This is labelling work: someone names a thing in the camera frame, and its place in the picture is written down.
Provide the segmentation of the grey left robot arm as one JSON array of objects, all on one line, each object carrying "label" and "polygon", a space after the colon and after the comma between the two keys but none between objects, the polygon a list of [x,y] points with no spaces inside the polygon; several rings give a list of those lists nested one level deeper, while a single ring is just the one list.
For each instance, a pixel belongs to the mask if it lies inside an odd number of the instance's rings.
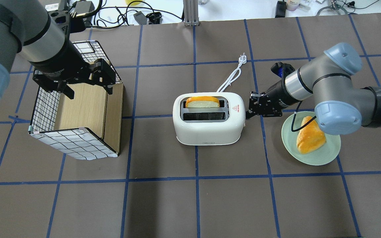
[{"label": "grey left robot arm", "polygon": [[0,101],[7,89],[10,72],[19,53],[35,68],[34,80],[43,90],[63,93],[69,99],[77,83],[101,86],[112,94],[116,72],[104,59],[86,62],[73,43],[71,33],[85,29],[83,19],[92,12],[48,12],[37,0],[0,0]]}]

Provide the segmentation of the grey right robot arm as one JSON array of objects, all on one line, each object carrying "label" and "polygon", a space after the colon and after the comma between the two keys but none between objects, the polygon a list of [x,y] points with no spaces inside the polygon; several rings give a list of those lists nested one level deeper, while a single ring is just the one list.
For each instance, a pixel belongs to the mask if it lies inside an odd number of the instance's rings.
[{"label": "grey right robot arm", "polygon": [[280,80],[262,93],[251,92],[245,118],[280,117],[286,107],[313,96],[316,121],[326,134],[381,128],[381,87],[353,86],[351,76],[361,68],[360,56],[347,43],[334,45],[298,69],[277,62],[271,71]]}]

